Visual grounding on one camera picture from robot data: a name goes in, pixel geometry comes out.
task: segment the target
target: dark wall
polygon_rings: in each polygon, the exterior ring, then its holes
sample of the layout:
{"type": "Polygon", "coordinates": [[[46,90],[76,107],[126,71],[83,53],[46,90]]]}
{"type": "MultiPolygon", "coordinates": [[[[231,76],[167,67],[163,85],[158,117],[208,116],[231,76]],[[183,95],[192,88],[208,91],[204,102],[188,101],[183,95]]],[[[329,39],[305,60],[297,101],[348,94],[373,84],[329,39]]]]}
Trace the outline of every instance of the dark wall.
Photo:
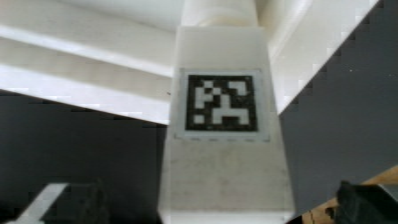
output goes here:
{"type": "Polygon", "coordinates": [[[398,1],[385,0],[282,115],[297,208],[398,165],[398,1]]]}

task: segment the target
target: dark object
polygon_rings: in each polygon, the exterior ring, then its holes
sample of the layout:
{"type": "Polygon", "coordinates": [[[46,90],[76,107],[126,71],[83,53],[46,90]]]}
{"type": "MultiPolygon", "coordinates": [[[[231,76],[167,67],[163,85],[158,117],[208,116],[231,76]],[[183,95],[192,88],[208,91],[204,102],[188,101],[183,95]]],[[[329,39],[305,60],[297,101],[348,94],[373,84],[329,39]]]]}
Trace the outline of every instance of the dark object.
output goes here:
{"type": "Polygon", "coordinates": [[[336,224],[396,224],[398,200],[387,188],[341,183],[336,208],[327,213],[336,224]]]}
{"type": "Polygon", "coordinates": [[[98,183],[69,184],[41,221],[46,224],[108,224],[106,198],[98,183]]]}

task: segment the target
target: white panel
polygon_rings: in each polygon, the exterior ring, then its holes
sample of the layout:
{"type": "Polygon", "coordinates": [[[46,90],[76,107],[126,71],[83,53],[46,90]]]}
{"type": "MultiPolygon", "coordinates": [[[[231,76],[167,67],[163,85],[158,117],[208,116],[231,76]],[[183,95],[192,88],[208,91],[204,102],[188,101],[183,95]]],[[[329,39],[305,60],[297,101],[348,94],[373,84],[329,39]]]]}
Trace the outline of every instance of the white panel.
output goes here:
{"type": "Polygon", "coordinates": [[[174,31],[185,0],[59,0],[174,31]]]}
{"type": "Polygon", "coordinates": [[[51,0],[0,5],[2,37],[170,76],[170,32],[51,0]]]}
{"type": "Polygon", "coordinates": [[[0,59],[0,89],[167,123],[167,77],[2,38],[0,59]]]}

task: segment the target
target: white ceiling beam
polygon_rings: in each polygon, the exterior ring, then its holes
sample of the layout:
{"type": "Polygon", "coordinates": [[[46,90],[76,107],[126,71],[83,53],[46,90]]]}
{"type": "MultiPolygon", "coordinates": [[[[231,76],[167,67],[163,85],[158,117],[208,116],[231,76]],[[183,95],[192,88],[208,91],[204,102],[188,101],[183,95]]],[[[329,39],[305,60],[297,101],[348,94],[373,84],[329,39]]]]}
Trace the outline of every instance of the white ceiling beam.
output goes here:
{"type": "Polygon", "coordinates": [[[170,76],[172,32],[51,0],[0,5],[0,37],[170,76]]]}

